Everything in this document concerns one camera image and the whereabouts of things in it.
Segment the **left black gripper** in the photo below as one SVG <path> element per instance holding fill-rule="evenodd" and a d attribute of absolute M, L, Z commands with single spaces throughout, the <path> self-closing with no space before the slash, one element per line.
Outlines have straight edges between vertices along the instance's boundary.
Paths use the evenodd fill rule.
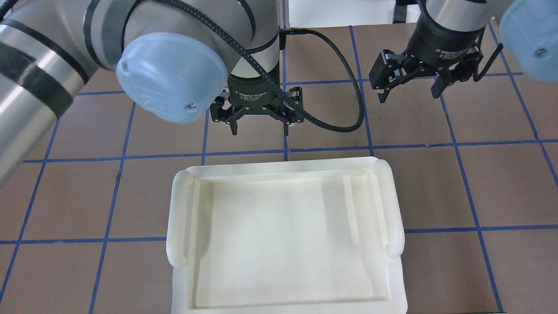
<path fill-rule="evenodd" d="M 238 120 L 246 115 L 270 116 L 283 123 L 284 136 L 289 127 L 303 123 L 304 117 L 290 109 L 263 78 L 243 78 L 231 74 L 227 91 L 222 91 L 210 106 L 211 119 L 226 123 L 233 136 L 238 134 Z"/>

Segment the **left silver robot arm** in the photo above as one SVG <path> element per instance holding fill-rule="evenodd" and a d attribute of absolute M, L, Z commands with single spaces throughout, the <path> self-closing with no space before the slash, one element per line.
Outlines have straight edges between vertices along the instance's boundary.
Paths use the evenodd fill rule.
<path fill-rule="evenodd" d="M 281 0 L 3 0 L 1 184 L 100 69 L 160 119 L 191 123 L 227 83 L 279 64 Z"/>

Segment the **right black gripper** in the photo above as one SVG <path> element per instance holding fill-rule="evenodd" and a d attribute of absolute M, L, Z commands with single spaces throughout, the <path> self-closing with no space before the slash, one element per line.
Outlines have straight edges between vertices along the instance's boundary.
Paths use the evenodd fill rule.
<path fill-rule="evenodd" d="M 457 80 L 469 80 L 483 59 L 476 43 L 483 30 L 455 31 L 434 20 L 419 18 L 405 50 L 399 54 L 382 50 L 369 72 L 379 103 L 385 103 L 393 89 L 415 78 L 438 74 L 431 87 L 435 99 Z"/>

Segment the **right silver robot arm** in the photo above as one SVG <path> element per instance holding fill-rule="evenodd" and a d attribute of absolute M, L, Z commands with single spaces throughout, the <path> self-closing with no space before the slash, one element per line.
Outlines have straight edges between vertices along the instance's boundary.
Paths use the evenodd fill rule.
<path fill-rule="evenodd" d="M 436 75 L 431 94 L 439 98 L 456 82 L 480 81 L 506 48 L 524 75 L 557 81 L 555 0 L 419 0 L 420 16 L 406 49 L 382 50 L 369 72 L 384 103 L 410 80 Z"/>

